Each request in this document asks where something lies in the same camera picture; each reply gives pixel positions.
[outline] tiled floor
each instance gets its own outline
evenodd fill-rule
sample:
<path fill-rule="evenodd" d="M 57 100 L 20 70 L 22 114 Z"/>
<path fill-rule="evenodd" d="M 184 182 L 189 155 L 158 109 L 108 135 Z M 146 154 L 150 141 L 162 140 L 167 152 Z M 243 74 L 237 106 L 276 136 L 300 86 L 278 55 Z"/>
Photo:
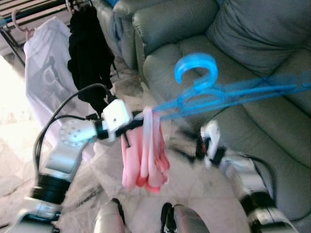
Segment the tiled floor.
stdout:
<path fill-rule="evenodd" d="M 24 80 L 0 58 L 0 225 L 10 222 L 22 197 L 34 185 L 32 146 L 40 127 L 33 120 L 24 95 Z M 121 59 L 116 59 L 120 77 L 114 73 L 114 91 L 124 99 L 131 110 L 155 106 L 148 88 L 139 82 L 135 71 L 129 70 Z M 9 104 L 10 95 L 16 95 Z M 165 121 L 162 129 L 167 148 L 170 143 L 183 145 L 185 141 L 176 132 L 177 126 Z M 44 154 L 51 146 L 46 144 Z M 64 210 L 57 225 L 65 233 L 89 233 L 99 208 L 112 197 L 117 197 L 124 209 L 129 231 L 157 233 L 160 229 L 160 211 L 169 201 L 193 208 L 202 217 L 211 233 L 249 232 L 243 210 L 234 198 L 231 188 L 217 169 L 207 170 L 200 163 L 189 164 L 180 155 L 168 149 L 172 168 L 170 181 L 159 195 L 144 189 L 127 190 L 122 187 L 122 158 L 120 141 L 112 144 L 97 141 L 95 156 L 84 162 L 71 184 L 64 202 Z"/>

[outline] sofa armrest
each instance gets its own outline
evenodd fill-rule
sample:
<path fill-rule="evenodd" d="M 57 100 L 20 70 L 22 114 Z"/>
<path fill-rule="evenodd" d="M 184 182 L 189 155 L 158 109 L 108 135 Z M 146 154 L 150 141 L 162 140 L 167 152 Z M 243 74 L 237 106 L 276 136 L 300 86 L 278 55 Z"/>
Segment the sofa armrest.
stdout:
<path fill-rule="evenodd" d="M 119 0 L 113 8 L 115 15 L 132 21 L 133 14 L 142 8 L 152 6 L 166 0 Z"/>
<path fill-rule="evenodd" d="M 133 26 L 146 56 L 164 44 L 204 34 L 217 12 L 214 0 L 171 0 L 136 11 Z"/>

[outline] blue hanger hook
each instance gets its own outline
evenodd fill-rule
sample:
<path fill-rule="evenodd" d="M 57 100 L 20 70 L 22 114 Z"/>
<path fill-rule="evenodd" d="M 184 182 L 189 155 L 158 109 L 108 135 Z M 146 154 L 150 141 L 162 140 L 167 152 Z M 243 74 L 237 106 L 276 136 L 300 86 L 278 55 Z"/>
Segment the blue hanger hook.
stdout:
<path fill-rule="evenodd" d="M 176 82 L 181 84 L 183 74 L 193 68 L 205 68 L 209 70 L 202 78 L 194 81 L 194 90 L 201 91 L 215 84 L 218 77 L 216 61 L 212 56 L 200 52 L 187 55 L 177 62 L 174 70 Z"/>

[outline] pink towel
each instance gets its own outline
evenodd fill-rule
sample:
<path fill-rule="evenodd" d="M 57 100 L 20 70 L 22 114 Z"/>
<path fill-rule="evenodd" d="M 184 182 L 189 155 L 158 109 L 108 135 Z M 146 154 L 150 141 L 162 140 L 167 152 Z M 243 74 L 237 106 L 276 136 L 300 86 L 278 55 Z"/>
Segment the pink towel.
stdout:
<path fill-rule="evenodd" d="M 159 193 L 162 185 L 168 182 L 170 162 L 167 159 L 165 143 L 160 126 L 160 117 L 152 108 L 143 111 L 142 127 L 127 131 L 130 146 L 124 136 L 121 138 L 123 157 L 122 184 L 127 188 L 145 187 Z"/>

